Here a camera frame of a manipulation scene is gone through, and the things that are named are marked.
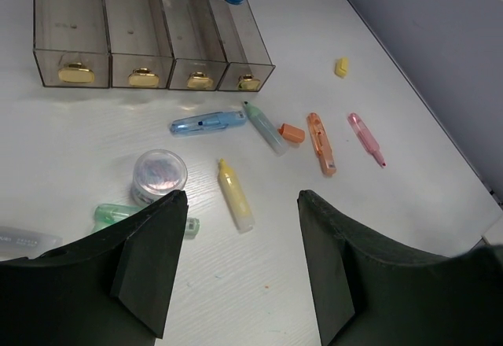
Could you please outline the green highlighter marker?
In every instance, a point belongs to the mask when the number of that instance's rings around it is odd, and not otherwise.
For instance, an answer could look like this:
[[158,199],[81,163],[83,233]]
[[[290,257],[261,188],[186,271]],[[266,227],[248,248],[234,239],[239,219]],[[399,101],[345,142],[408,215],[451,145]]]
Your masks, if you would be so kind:
[[277,128],[270,122],[262,110],[251,102],[244,102],[244,111],[248,119],[263,137],[269,147],[278,155],[284,155],[288,150],[288,143],[279,134]]

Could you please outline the yellow highlighter marker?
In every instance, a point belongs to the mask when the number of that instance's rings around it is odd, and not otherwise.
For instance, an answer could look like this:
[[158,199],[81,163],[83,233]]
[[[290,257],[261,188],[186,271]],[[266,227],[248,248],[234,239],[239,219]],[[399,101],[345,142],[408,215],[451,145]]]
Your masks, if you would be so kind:
[[224,159],[218,162],[218,184],[240,233],[253,229],[255,219],[235,171]]

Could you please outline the yellow marker cap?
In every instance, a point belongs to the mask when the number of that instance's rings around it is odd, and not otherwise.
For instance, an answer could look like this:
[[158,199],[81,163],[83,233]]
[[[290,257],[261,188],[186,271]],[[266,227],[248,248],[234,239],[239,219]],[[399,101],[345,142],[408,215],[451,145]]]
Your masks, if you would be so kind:
[[348,73],[349,59],[347,57],[339,58],[335,63],[334,73],[341,79],[345,78]]

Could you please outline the green correction tape pen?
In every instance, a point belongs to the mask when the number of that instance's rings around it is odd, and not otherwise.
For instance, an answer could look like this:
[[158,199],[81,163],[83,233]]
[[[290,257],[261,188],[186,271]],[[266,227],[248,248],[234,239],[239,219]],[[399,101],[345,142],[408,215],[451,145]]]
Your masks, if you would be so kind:
[[[94,210],[94,228],[91,233],[96,233],[104,228],[129,218],[141,211],[141,208],[120,204],[99,204]],[[188,218],[185,225],[185,237],[194,239],[200,231],[200,220]]]

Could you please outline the blue correction tape pen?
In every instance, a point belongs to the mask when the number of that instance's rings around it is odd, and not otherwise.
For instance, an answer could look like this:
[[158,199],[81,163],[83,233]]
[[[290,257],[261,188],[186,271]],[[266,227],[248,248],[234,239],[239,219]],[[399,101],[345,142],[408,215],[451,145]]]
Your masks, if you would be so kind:
[[175,120],[169,126],[169,131],[177,136],[207,134],[243,126],[247,120],[243,111],[213,112]]

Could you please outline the orange correction tape pen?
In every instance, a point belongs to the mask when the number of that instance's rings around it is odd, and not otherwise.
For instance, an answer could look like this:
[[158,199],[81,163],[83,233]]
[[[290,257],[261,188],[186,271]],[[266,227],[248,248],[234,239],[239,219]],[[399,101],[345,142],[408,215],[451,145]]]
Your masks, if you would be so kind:
[[311,112],[307,116],[307,125],[322,173],[328,177],[334,176],[336,173],[335,159],[320,116]]

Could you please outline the pink highlighter marker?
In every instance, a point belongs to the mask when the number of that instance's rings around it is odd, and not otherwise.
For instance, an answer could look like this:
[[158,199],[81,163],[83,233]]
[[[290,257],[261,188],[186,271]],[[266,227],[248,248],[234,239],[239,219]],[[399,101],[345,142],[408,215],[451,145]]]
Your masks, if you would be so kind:
[[353,112],[347,117],[347,120],[365,151],[371,155],[381,167],[386,167],[387,165],[380,151],[380,146],[362,118]]

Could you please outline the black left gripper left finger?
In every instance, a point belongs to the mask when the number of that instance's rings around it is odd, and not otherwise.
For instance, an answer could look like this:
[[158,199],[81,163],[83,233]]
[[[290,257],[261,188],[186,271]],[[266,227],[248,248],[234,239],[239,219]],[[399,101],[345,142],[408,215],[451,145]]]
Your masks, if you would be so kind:
[[153,345],[166,326],[188,200],[175,190],[90,236],[1,264],[4,345]]

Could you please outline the clear white correction tape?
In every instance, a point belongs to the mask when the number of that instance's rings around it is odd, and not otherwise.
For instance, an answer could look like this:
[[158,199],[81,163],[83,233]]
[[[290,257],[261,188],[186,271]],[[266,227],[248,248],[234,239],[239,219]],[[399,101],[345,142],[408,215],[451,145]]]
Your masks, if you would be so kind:
[[61,237],[1,226],[1,261],[18,258],[34,259],[63,245]]

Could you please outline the orange marker cap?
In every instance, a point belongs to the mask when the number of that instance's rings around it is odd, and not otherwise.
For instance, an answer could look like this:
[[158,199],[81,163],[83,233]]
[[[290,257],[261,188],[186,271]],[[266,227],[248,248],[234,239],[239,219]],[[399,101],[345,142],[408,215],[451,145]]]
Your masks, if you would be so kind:
[[288,142],[300,144],[305,140],[305,131],[290,124],[283,123],[278,129],[278,133]]

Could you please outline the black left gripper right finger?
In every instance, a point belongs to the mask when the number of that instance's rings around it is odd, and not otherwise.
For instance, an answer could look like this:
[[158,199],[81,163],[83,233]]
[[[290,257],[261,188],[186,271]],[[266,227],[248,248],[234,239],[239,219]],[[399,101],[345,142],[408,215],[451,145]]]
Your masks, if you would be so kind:
[[501,344],[501,246],[440,256],[368,228],[311,190],[297,202],[324,345]]

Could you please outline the clear jar purple clips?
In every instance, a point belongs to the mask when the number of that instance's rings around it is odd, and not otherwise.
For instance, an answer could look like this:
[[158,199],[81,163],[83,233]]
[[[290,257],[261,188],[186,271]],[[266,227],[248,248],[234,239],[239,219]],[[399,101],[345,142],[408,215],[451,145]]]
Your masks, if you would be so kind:
[[131,196],[140,207],[146,207],[173,190],[183,190],[187,178],[188,170],[180,156],[164,149],[150,150],[134,165]]

